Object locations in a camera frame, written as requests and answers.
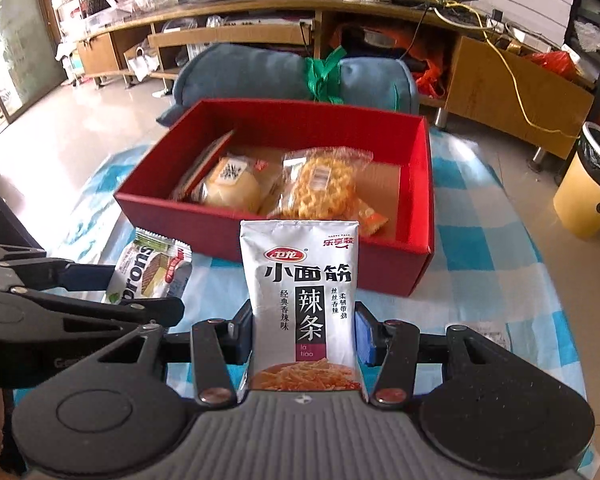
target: open box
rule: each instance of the open box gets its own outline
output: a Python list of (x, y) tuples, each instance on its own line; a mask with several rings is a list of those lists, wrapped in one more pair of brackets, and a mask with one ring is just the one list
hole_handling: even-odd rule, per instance
[(130, 222), (182, 240), (195, 252), (241, 262), (240, 220), (260, 217), (169, 200), (193, 161), (230, 130), (235, 131), (235, 146), (248, 146), (270, 160), (319, 146), (372, 152), (374, 161), (357, 178), (356, 192), (390, 220), (375, 235), (360, 238), (358, 286), (401, 296), (413, 291), (434, 251), (431, 156), (424, 118), (301, 101), (200, 101), (116, 193)]

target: floor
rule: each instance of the floor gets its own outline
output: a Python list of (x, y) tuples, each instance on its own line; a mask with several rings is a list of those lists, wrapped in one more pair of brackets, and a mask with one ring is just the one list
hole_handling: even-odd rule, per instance
[[(107, 155), (164, 133), (155, 117), (168, 101), (151, 96), (161, 87), (59, 88), (0, 134), (0, 193), (42, 246), (61, 240), (80, 188)], [(531, 146), (470, 121), (450, 118), (448, 129), (478, 143), (544, 256), (580, 351), (600, 452), (600, 233), (583, 242), (560, 225), (552, 175), (526, 166)]]

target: trash can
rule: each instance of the trash can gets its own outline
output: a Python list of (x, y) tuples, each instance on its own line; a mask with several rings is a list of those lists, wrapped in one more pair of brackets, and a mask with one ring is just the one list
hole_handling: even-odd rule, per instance
[(562, 225), (578, 238), (600, 230), (600, 126), (585, 123), (576, 156), (554, 196)]

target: glass door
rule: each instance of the glass door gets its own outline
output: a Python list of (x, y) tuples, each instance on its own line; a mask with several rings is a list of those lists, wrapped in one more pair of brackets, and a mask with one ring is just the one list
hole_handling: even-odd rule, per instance
[(38, 0), (0, 0), (0, 108), (9, 122), (66, 78)]

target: checkered tablecloth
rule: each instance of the checkered tablecloth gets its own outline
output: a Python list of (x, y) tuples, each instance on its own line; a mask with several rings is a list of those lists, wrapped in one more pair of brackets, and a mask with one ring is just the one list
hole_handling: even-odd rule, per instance
[[(437, 130), (430, 138), (436, 254), (411, 297), (359, 290), (356, 299), (378, 319), (409, 321), (426, 333), (444, 333), (449, 323), (468, 324), (584, 396), (578, 352), (554, 284), (500, 181), (466, 142)], [(74, 210), (72, 231), (53, 256), (115, 263), (132, 227), (112, 192), (145, 150), (119, 153), (100, 167)], [(242, 266), (194, 254), (182, 298), (185, 317), (173, 331), (188, 331), (192, 323), (210, 317), (231, 318), (247, 298)], [(232, 370), (234, 380), (240, 373)], [(373, 376), (366, 371), (367, 382)], [(191, 395), (189, 365), (173, 365), (169, 380), (181, 394)], [(417, 393), (440, 383), (439, 365), (418, 366)], [(600, 457), (590, 448), (580, 472), (592, 478), (599, 465)]]

